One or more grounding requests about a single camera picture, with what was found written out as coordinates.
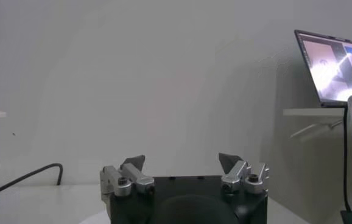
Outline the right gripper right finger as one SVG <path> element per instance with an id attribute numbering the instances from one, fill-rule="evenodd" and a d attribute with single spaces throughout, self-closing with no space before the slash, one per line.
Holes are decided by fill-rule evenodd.
<path id="1" fill-rule="evenodd" d="M 240 156 L 219 153 L 219 162 L 224 171 L 220 178 L 225 194 L 235 194 L 244 189 L 249 194 L 268 193 L 269 167 L 262 163 L 258 173 L 252 173 L 251 165 Z"/>

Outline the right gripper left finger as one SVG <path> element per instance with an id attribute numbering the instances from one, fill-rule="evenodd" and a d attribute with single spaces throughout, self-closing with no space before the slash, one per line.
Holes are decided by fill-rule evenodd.
<path id="1" fill-rule="evenodd" d="M 155 191 L 154 177 L 142 173 L 146 157 L 138 155 L 125 159 L 116 168 L 105 166 L 100 171 L 101 195 L 114 194 L 116 197 L 128 197 L 135 187 L 140 194 L 153 194 Z"/>

